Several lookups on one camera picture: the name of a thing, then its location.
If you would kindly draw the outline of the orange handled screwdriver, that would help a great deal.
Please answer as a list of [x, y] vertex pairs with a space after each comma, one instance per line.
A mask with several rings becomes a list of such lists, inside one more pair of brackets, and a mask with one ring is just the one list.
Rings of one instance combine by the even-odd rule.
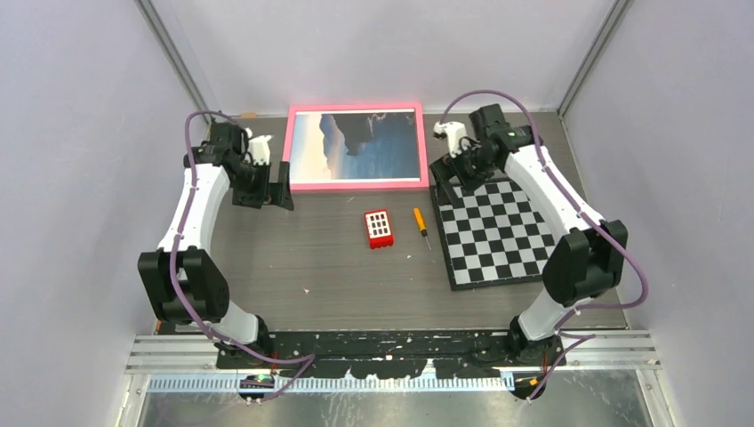
[[413, 209], [413, 216], [414, 216], [417, 228], [422, 238], [424, 239], [427, 248], [431, 251], [432, 248], [431, 248], [431, 243], [429, 242], [429, 232], [428, 232], [427, 226], [425, 224], [425, 221], [423, 219], [423, 216], [421, 214], [421, 210], [419, 207], [415, 207]]

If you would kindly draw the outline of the pink picture frame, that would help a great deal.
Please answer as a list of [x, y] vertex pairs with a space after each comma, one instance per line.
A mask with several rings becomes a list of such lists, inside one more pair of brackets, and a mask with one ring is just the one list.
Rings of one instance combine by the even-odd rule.
[[418, 140], [420, 143], [420, 172], [421, 178], [416, 181], [368, 181], [368, 182], [335, 182], [335, 183], [309, 183], [297, 184], [291, 182], [293, 191], [338, 191], [338, 190], [414, 190], [426, 189], [429, 186], [429, 166], [424, 132], [424, 120], [422, 106], [418, 101], [398, 102], [367, 102], [358, 104], [298, 104], [292, 105], [288, 110], [288, 119], [285, 131], [285, 145], [283, 148], [283, 161], [288, 162], [289, 144], [293, 132], [294, 116], [303, 111], [342, 111], [342, 110], [387, 110], [387, 109], [410, 109], [416, 113], [416, 125]]

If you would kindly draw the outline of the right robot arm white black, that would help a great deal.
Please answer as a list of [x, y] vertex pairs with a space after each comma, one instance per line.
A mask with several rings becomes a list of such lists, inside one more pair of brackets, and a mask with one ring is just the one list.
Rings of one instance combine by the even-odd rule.
[[554, 350], [567, 316], [619, 284], [628, 230], [619, 220], [604, 219], [575, 192], [533, 123], [512, 126], [496, 104], [473, 111], [469, 119], [471, 133], [461, 122], [441, 119], [434, 125], [435, 137], [448, 144], [447, 154], [429, 167], [439, 205], [469, 206], [475, 190], [501, 172], [525, 193], [554, 238], [541, 270], [543, 289], [511, 320], [503, 340], [508, 359], [530, 365]]

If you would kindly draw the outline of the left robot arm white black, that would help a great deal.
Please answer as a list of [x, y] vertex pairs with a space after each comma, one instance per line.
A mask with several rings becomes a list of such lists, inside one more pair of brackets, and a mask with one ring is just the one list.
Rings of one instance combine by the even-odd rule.
[[266, 366], [273, 346], [263, 319], [241, 309], [211, 257], [221, 203], [260, 209], [294, 209], [289, 165], [271, 181], [268, 135], [234, 123], [213, 123], [207, 140], [190, 145], [184, 182], [171, 225], [155, 250], [140, 254], [137, 269], [156, 318], [195, 325], [212, 338], [240, 342], [238, 356], [252, 368]]

